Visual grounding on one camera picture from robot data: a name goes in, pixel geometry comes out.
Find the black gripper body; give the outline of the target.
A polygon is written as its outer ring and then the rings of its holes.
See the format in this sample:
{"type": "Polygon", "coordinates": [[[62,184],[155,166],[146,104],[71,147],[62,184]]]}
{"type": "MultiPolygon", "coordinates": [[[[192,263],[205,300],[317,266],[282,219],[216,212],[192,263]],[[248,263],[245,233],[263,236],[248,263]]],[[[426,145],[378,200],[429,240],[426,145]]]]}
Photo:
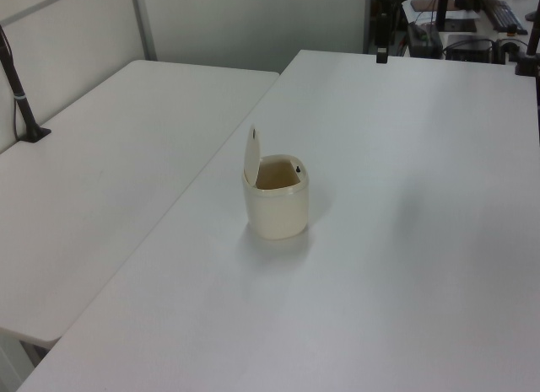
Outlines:
{"type": "Polygon", "coordinates": [[[392,37],[392,16],[388,13],[379,13],[375,21],[375,46],[387,48],[392,37]]]}

